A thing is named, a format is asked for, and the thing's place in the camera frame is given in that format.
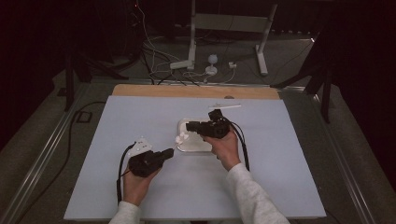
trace white cable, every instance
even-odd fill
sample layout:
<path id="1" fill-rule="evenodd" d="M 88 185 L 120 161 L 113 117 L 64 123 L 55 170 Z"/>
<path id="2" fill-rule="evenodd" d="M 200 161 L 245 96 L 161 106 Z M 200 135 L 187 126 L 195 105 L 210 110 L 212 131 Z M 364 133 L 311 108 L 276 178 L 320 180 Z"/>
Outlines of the white cable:
<path id="1" fill-rule="evenodd" d="M 139 0 L 136 0 L 136 6 L 137 6 L 137 8 L 139 9 L 139 11 L 142 13 L 142 15 L 143 15 L 143 30 L 145 31 L 145 34 L 146 34 L 146 38 L 147 38 L 147 40 L 148 40 L 148 42 L 150 43 L 150 45 L 155 49 L 155 46 L 151 43 L 151 41 L 149 41 L 149 36 L 148 36 L 148 32 L 147 32 L 147 30 L 146 30 L 146 24 L 145 24 L 145 18 L 146 18 L 146 14 L 143 12 L 143 10 L 142 10 L 142 8 L 140 8 L 140 6 L 139 6 Z"/>
<path id="2" fill-rule="evenodd" d="M 235 69 L 236 69 L 236 68 L 233 68 L 233 76 L 232 76 L 230 79 L 228 79 L 227 81 L 224 81 L 224 82 L 220 82 L 219 84 L 225 84 L 225 83 L 227 83 L 227 82 L 233 80 L 233 77 L 235 76 Z"/>
<path id="3" fill-rule="evenodd" d="M 213 77 L 213 76 L 215 76 L 215 75 L 209 75 L 208 77 L 206 77 L 206 78 L 204 79 L 204 83 L 207 83 L 207 79 L 210 78 L 210 77 Z"/>
<path id="4" fill-rule="evenodd" d="M 165 53 L 165 52 L 160 51 L 160 50 L 157 50 L 157 49 L 152 49 L 152 48 L 151 48 L 149 45 L 147 45 L 146 43 L 143 43 L 143 44 L 144 44 L 146 47 L 148 47 L 149 49 L 153 50 L 153 51 L 157 51 L 157 52 L 159 52 L 159 53 L 161 53 L 161 54 L 168 55 L 168 56 L 170 56 L 170 57 L 172 57 L 172 58 L 177 59 L 179 62 L 181 61 L 177 56 L 174 56 L 174 55 L 172 55 L 172 54 Z"/>
<path id="5" fill-rule="evenodd" d="M 168 72 L 172 72 L 172 70 L 166 70 L 166 71 L 155 71 L 155 72 L 149 73 L 148 75 L 149 75 L 149 76 L 151 76 L 151 75 L 153 75 L 153 74 L 156 74 L 156 73 L 168 73 Z"/>
<path id="6" fill-rule="evenodd" d="M 198 73 L 194 73 L 194 72 L 185 72 L 182 74 L 183 77 L 186 76 L 186 74 L 189 74 L 189 78 L 191 78 L 192 80 L 201 83 L 201 81 L 195 79 L 194 77 L 202 77 L 206 75 L 206 72 L 202 73 L 202 74 L 198 74 Z"/>

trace white board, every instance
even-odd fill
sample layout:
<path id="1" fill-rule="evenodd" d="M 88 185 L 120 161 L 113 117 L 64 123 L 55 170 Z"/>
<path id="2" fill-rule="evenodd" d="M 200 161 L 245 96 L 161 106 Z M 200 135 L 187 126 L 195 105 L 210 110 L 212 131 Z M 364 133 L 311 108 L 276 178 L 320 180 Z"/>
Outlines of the white board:
<path id="1" fill-rule="evenodd" d="M 175 149 L 174 158 L 165 162 L 151 182 L 140 206 L 142 219 L 238 218 L 237 204 L 225 181 L 227 172 L 216 156 L 176 148 L 178 122 L 207 119 L 209 107 L 215 104 L 241 105 L 222 113 L 242 128 L 250 171 L 276 207 L 286 217 L 325 217 L 282 100 L 110 96 L 64 218 L 99 220 L 116 214 L 120 157 L 141 136 L 154 151 Z"/>

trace metal frame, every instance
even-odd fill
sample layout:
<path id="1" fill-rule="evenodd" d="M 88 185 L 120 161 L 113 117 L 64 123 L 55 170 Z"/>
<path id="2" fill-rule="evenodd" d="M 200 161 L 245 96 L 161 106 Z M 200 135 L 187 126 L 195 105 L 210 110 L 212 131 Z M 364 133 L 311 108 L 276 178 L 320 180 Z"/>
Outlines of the metal frame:
<path id="1" fill-rule="evenodd" d="M 263 76 L 267 75 L 268 69 L 265 63 L 263 50 L 271 30 L 276 8 L 277 4 L 273 4 L 270 15 L 267 18 L 201 14 L 195 12 L 195 0 L 191 0 L 191 39 L 189 61 L 192 62 L 192 65 L 188 66 L 187 69 L 194 69 L 196 51 L 195 29 L 262 32 L 262 41 L 260 42 L 260 45 L 256 46 L 256 55 L 260 67 L 260 74 Z"/>
<path id="2" fill-rule="evenodd" d="M 33 189 L 35 188 L 35 184 L 39 180 L 42 175 L 47 163 L 50 161 L 50 158 L 57 147 L 61 137 L 64 134 L 64 131 L 67 129 L 67 124 L 72 118 L 72 114 L 76 110 L 76 104 L 87 91 L 89 84 L 81 84 L 81 87 L 78 89 L 77 100 L 71 106 L 71 109 L 64 113 L 61 120 L 59 121 L 56 129 L 52 133 L 49 138 L 47 144 L 43 148 L 40 155 L 37 157 L 34 165 L 31 167 L 30 171 L 27 173 L 26 177 L 23 179 L 22 184 L 20 185 L 17 193 L 14 195 L 11 203 L 9 204 L 7 211 L 0 219 L 0 223 L 14 223 L 18 218 L 18 215 L 21 213 L 25 203 L 29 199 Z M 250 87 L 263 87 L 263 85 L 225 85 L 225 86 L 250 86 Z M 281 91 L 291 91 L 296 93 L 304 93 L 304 88 L 300 87 L 287 87 Z M 356 181 L 355 177 L 352 174 L 352 171 L 347 164 L 347 159 L 345 158 L 343 150 L 337 144 L 332 131 L 329 129 L 325 121 L 323 120 L 320 114 L 320 101 L 316 95 L 313 95 L 311 98 L 311 104 L 315 108 L 316 113 L 318 115 L 318 119 L 321 120 L 321 126 L 324 132 L 327 134 L 329 143 L 331 144 L 332 153 L 335 157 L 335 161 L 340 170 L 342 177 L 344 178 L 344 182 L 346 183 L 346 187 L 349 191 L 350 197 L 355 204 L 356 210 L 361 218 L 361 222 L 363 224 L 375 224 L 374 216 L 368 207 L 367 202 L 364 199 L 364 195 L 361 191 L 361 188 Z"/>
<path id="3" fill-rule="evenodd" d="M 12 224 L 15 223 L 15 221 L 18 219 L 19 215 L 23 210 L 23 207 L 25 206 L 30 195 L 32 194 L 32 191 L 34 190 L 35 185 L 37 184 L 38 180 L 44 172 L 44 169 L 49 163 L 53 152 L 61 141 L 64 131 L 67 129 L 67 125 L 72 119 L 73 114 L 76 110 L 76 104 L 78 103 L 79 99 L 85 94 L 88 86 L 89 84 L 82 83 L 79 87 L 76 101 L 71 104 L 70 109 L 62 115 L 55 130 L 49 137 L 47 144 L 44 146 L 37 159 L 35 159 L 34 164 L 23 179 L 20 187 L 12 198 L 11 203 L 8 205 L 6 212 L 1 217 L 0 223 Z"/>

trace cable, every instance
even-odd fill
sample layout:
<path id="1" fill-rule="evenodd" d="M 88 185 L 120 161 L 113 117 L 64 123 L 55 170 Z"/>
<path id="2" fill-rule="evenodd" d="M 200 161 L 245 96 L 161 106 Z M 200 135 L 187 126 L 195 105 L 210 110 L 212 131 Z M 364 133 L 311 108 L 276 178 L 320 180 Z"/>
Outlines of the cable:
<path id="1" fill-rule="evenodd" d="M 235 77 L 235 69 L 236 69 L 236 68 L 233 68 L 233 75 L 230 77 L 230 79 L 228 79 L 227 81 L 220 82 L 219 84 L 225 84 L 225 83 L 227 83 L 227 82 L 233 80 L 233 78 Z"/>
<path id="2" fill-rule="evenodd" d="M 145 55 L 145 52 L 143 51 L 143 53 L 142 53 L 142 56 L 143 56 L 143 64 L 146 66 L 146 68 L 148 69 L 148 76 L 149 76 L 149 79 L 151 80 L 151 85 L 155 85 L 155 81 L 154 81 L 154 78 L 152 78 L 152 76 L 150 75 L 150 70 L 149 70 L 149 64 L 148 64 L 148 61 L 147 61 L 147 59 L 146 59 L 146 55 Z"/>
<path id="3" fill-rule="evenodd" d="M 172 76 L 172 74 L 169 75 L 169 76 L 167 76 L 167 77 L 164 77 L 163 79 L 161 79 L 161 80 L 158 82 L 157 85 L 160 85 L 161 83 L 163 83 L 166 79 L 168 79 L 168 78 L 171 77 L 171 76 Z"/>
<path id="4" fill-rule="evenodd" d="M 301 52 L 300 52 L 299 54 L 297 54 L 296 56 L 294 56 L 294 57 L 292 57 L 291 59 L 289 59 L 287 62 L 285 62 L 284 64 L 282 64 L 282 65 L 276 70 L 276 74 L 274 75 L 273 80 L 270 81 L 270 82 L 268 82 L 268 84 L 273 84 L 273 82 L 275 82 L 275 80 L 276 80 L 276 77 L 277 77 L 279 71 L 280 71 L 283 67 L 285 67 L 288 63 L 290 63 L 290 62 L 292 62 L 294 59 L 300 57 L 300 55 L 302 55 L 302 54 L 304 53 L 304 51 L 305 51 L 309 46 L 311 46 L 312 43 L 314 43 L 313 38 L 311 38 L 311 40 L 312 40 L 312 41 L 309 42 L 309 44 L 308 44 L 307 46 L 305 46 L 305 48 L 303 48 L 303 50 L 301 50 Z"/>
<path id="5" fill-rule="evenodd" d="M 48 183 L 48 185 L 38 194 L 38 196 L 25 208 L 25 210 L 22 212 L 22 214 L 19 216 L 17 221 L 15 223 L 20 223 L 24 216 L 32 209 L 32 207 L 38 202 L 38 200 L 47 192 L 47 190 L 50 188 L 50 186 L 55 182 L 55 180 L 59 177 L 61 172 L 64 170 L 64 167 L 66 164 L 69 162 L 70 158 L 70 153 L 71 153 L 71 139 L 72 139 L 72 128 L 73 128 L 73 122 L 75 121 L 77 115 L 82 112 L 83 109 L 85 109 L 87 106 L 90 105 L 95 105 L 95 104 L 105 104 L 106 102 L 92 102 L 90 104 L 84 105 L 81 109 L 76 111 L 73 115 L 73 118 L 70 121 L 70 126 L 69 126 L 69 133 L 68 133 L 68 141 L 67 141 L 67 155 L 64 160 L 64 164 L 62 165 L 61 169 L 58 171 L 58 173 L 55 175 L 55 177 L 52 178 L 52 180 Z"/>
<path id="6" fill-rule="evenodd" d="M 172 77 L 174 77 L 174 78 L 176 79 L 176 81 L 180 82 L 180 83 L 183 84 L 184 86 L 187 86 L 186 83 L 184 83 L 182 80 L 179 80 L 179 79 L 173 74 L 173 71 L 172 71 L 172 70 L 171 70 L 171 75 L 172 75 Z"/>
<path id="7" fill-rule="evenodd" d="M 329 210 L 327 210 L 327 209 L 325 208 L 324 211 L 325 211 L 326 213 L 328 213 L 332 218 L 334 218 L 334 220 L 335 220 L 338 224 L 341 224 L 340 220 L 338 220 L 338 218 L 337 218 L 335 215 L 333 215 Z"/>
<path id="8" fill-rule="evenodd" d="M 205 76 L 205 75 L 206 75 L 206 72 L 204 72 L 204 73 L 202 73 L 202 74 L 198 74 L 198 73 L 194 73 L 194 72 L 184 72 L 184 73 L 182 74 L 182 76 L 183 76 L 184 78 L 187 78 L 187 77 L 186 77 L 186 74 L 189 74 L 189 78 L 193 79 L 194 81 L 200 82 L 200 81 L 198 81 L 197 79 L 195 79 L 195 78 L 193 78 L 193 77 L 202 77 L 202 76 Z"/>
<path id="9" fill-rule="evenodd" d="M 236 135 L 238 136 L 239 141 L 241 142 L 241 145 L 242 145 L 242 151 L 244 152 L 245 166 L 247 167 L 247 170 L 249 171 L 250 166 L 249 166 L 249 162 L 248 162 L 248 149 L 247 149 L 247 145 L 245 142 L 244 132 L 242 131 L 241 127 L 239 125 L 237 125 L 236 123 L 230 121 L 229 119 L 225 118 L 224 116 L 221 116 L 221 118 L 225 119 L 228 123 L 230 123 L 231 127 L 233 128 Z"/>
<path id="10" fill-rule="evenodd" d="M 230 31 L 232 25 L 233 25 L 233 19 L 231 20 L 230 26 L 228 27 L 227 31 Z M 226 55 L 226 53 L 227 53 L 227 51 L 228 51 L 228 48 L 230 47 L 230 44 L 231 44 L 231 43 L 228 43 L 228 44 L 227 44 L 227 48 L 224 50 L 224 53 L 222 54 L 223 56 L 222 56 L 222 58 L 221 58 L 221 63 L 220 63 L 220 72 L 221 72 L 221 68 L 222 68 L 223 63 L 224 63 L 224 59 L 226 58 L 225 55 Z"/>
<path id="11" fill-rule="evenodd" d="M 151 45 L 153 48 L 155 48 L 155 46 L 154 46 L 154 45 L 151 43 L 151 41 L 149 40 L 148 32 L 147 32 L 147 30 L 146 30 L 146 14 L 143 12 L 142 8 L 140 8 L 140 6 L 139 6 L 139 0 L 136 0 L 136 6 L 137 6 L 137 9 L 139 9 L 139 11 L 142 13 L 142 16 L 143 16 L 143 18 L 142 18 L 143 30 L 145 31 L 145 35 L 146 35 L 147 41 L 150 43 L 150 45 Z"/>
<path id="12" fill-rule="evenodd" d="M 169 53 L 165 53 L 165 52 L 163 52 L 163 51 L 160 51 L 160 50 L 157 50 L 157 49 L 152 49 L 151 47 L 149 47 L 149 45 L 147 45 L 146 43 L 143 43 L 144 45 L 146 45 L 146 47 L 148 47 L 149 49 L 151 49 L 152 51 L 155 51 L 155 52 L 158 52 L 158 53 L 162 53 L 162 54 L 165 54 L 165 55 L 168 55 L 168 56 L 170 56 L 170 57 L 172 57 L 172 58 L 174 58 L 174 59 L 176 59 L 176 60 L 178 60 L 178 61 L 181 61 L 177 56 L 175 56 L 175 55 L 172 55 L 172 54 L 169 54 Z"/>
<path id="13" fill-rule="evenodd" d="M 122 172 L 122 165 L 123 165 L 123 161 L 125 159 L 125 155 L 128 152 L 129 149 L 133 148 L 134 145 L 136 144 L 136 142 L 134 142 L 133 144 L 131 144 L 130 146 L 128 146 L 127 148 L 125 148 L 124 152 L 122 153 L 121 156 L 121 161 L 120 161 L 120 168 L 119 168 L 119 176 L 117 178 L 117 201 L 118 203 L 120 203 L 120 201 L 122 200 L 122 194 L 121 194 L 121 178 L 127 174 L 128 172 L 125 172 L 125 174 L 121 174 Z"/>

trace white object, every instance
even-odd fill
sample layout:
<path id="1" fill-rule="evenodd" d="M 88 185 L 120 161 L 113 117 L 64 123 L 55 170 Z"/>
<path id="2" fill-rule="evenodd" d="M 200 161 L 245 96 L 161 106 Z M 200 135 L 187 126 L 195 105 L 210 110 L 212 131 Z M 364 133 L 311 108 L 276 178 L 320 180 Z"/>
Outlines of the white object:
<path id="1" fill-rule="evenodd" d="M 205 117 L 210 112 L 207 106 L 216 103 L 243 105 L 222 113 L 243 129 L 250 172 L 279 211 L 293 218 L 325 217 L 283 101 L 110 96 L 64 218 L 110 220 L 117 212 L 115 180 L 120 157 L 131 139 L 143 135 L 155 150 L 174 147 L 180 118 Z M 241 146 L 239 150 L 243 160 Z M 212 153 L 175 150 L 140 205 L 142 220 L 239 218 L 226 175 Z"/>
<path id="2" fill-rule="evenodd" d="M 228 109 L 228 108 L 236 108 L 236 107 L 240 107 L 240 106 L 242 106 L 242 105 L 241 104 L 233 104 L 233 105 L 222 104 L 221 105 L 221 104 L 216 103 L 215 105 L 210 106 L 209 109 Z"/>
<path id="3" fill-rule="evenodd" d="M 201 135 L 194 132 L 189 132 L 186 129 L 186 123 L 190 121 L 209 121 L 209 119 L 182 119 L 178 123 L 178 132 L 179 136 L 187 135 L 188 138 L 183 140 L 179 137 L 179 143 L 177 143 L 177 148 L 184 152 L 210 152 L 212 150 L 212 146 L 207 142 L 204 142 Z"/>
<path id="4" fill-rule="evenodd" d="M 231 69 L 236 68 L 236 63 L 229 62 L 228 65 L 230 66 Z"/>
<path id="5" fill-rule="evenodd" d="M 186 141 L 190 136 L 184 132 L 181 132 L 177 137 L 176 137 L 176 143 L 178 145 L 183 144 L 184 141 Z"/>
<path id="6" fill-rule="evenodd" d="M 137 156 L 139 154 L 142 154 L 143 152 L 150 151 L 152 149 L 152 145 L 146 140 L 146 138 L 141 137 L 139 140 L 136 141 L 134 146 L 129 149 L 129 151 L 126 153 L 128 158 L 131 158 L 133 156 Z"/>
<path id="7" fill-rule="evenodd" d="M 218 72 L 218 69 L 213 66 L 213 64 L 218 62 L 218 56 L 216 54 L 211 54 L 207 61 L 210 63 L 210 66 L 205 69 L 205 72 L 210 76 L 214 76 Z"/>
<path id="8" fill-rule="evenodd" d="M 202 14 L 195 12 L 195 0 L 191 0 L 191 37 L 189 60 L 195 60 L 196 44 L 195 29 L 225 30 L 262 33 L 262 41 L 256 46 L 257 61 L 260 73 L 263 76 L 268 74 L 267 65 L 264 60 L 263 49 L 271 31 L 277 4 L 273 4 L 268 17 L 246 17 L 235 15 Z"/>
<path id="9" fill-rule="evenodd" d="M 192 66 L 192 61 L 187 60 L 187 61 L 182 61 L 182 62 L 177 62 L 177 63 L 170 63 L 170 68 L 172 70 L 178 69 L 178 68 L 185 68 Z"/>

